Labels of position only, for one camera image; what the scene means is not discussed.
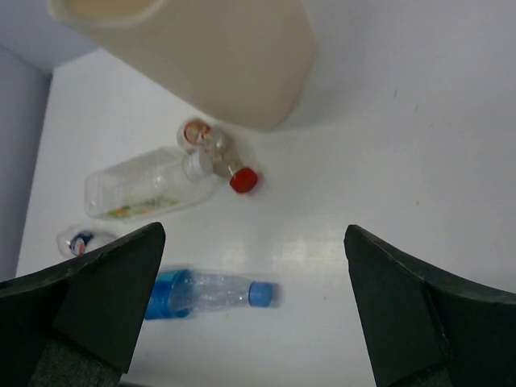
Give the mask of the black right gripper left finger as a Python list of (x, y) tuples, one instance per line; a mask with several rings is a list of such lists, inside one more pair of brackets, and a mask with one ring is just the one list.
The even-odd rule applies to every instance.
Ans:
[(161, 223), (1, 283), (3, 386), (116, 386), (165, 245)]

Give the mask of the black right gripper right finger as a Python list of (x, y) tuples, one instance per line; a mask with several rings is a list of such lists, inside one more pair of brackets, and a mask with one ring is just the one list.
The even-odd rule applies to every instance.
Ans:
[(513, 386), (515, 295), (415, 258), (358, 225), (344, 249), (378, 386)]

